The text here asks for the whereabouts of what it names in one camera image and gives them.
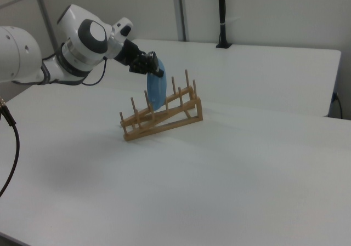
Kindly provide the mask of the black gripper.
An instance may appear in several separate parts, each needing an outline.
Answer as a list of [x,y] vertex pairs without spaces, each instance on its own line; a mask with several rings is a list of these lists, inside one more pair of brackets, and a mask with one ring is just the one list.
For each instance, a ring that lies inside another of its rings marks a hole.
[[162,78],[165,74],[161,67],[161,61],[158,59],[155,52],[146,53],[141,51],[138,46],[126,39],[121,51],[114,59],[129,67],[129,72],[147,74],[152,73],[158,78]]

